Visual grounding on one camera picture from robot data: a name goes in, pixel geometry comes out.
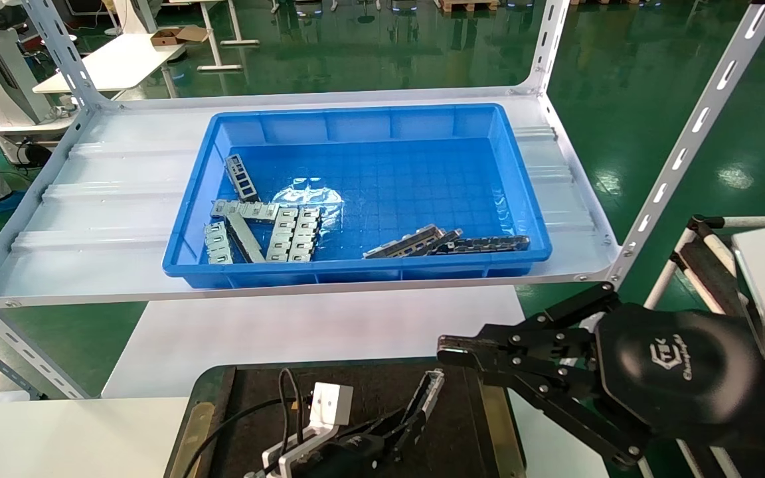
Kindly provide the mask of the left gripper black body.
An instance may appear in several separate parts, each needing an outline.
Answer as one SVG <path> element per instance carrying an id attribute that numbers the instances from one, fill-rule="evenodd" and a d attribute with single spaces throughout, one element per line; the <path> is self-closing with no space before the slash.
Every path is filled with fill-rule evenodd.
<path id="1" fill-rule="evenodd" d="M 400 454 L 395 439 L 358 433 L 325 442 L 299 465 L 301 477 L 373 477 Z"/>

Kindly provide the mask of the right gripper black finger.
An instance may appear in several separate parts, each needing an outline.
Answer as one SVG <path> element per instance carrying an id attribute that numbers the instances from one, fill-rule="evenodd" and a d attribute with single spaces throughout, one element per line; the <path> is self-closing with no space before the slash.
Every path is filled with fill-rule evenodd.
<path id="1" fill-rule="evenodd" d="M 613 311 L 620 305 L 616 288 L 601 282 L 555 303 L 520 323 L 484 324 L 474 336 L 446 334 L 438 338 L 438 354 L 476 354 L 479 351 L 531 354 L 580 353 L 592 347 L 594 333 L 580 326 L 583 320 Z"/>
<path id="2" fill-rule="evenodd" d="M 649 427 L 611 399 L 595 370 L 562 365 L 534 347 L 443 346 L 446 365 L 471 368 L 482 383 L 510 388 L 606 461 L 631 469 L 643 459 Z"/>

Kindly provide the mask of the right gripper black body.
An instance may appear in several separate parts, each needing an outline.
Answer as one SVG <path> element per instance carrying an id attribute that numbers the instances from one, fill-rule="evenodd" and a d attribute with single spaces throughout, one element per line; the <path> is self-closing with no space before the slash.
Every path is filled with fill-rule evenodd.
<path id="1" fill-rule="evenodd" d="M 765 360 L 740 319 L 616 309 L 594 336 L 604 392 L 656 435 L 726 441 L 752 414 Z"/>

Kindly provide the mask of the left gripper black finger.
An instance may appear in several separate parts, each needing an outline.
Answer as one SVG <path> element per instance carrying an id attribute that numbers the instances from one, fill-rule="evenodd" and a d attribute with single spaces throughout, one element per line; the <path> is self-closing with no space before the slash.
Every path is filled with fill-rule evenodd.
<path id="1" fill-rule="evenodd" d="M 395 425 L 403 418 L 413 412 L 424 410 L 424 406 L 429 399 L 429 391 L 433 384 L 432 375 L 423 375 L 419 385 L 417 386 L 412 399 L 407 405 L 401 406 L 401 408 L 382 415 L 376 420 L 371 420 L 365 424 L 362 430 L 364 434 L 370 434 L 371 436 L 377 436 L 378 438 L 387 438 L 388 432 L 394 429 Z"/>
<path id="2" fill-rule="evenodd" d="M 388 460 L 401 460 L 403 453 L 421 439 L 427 414 L 419 410 L 401 418 L 388 432 Z"/>

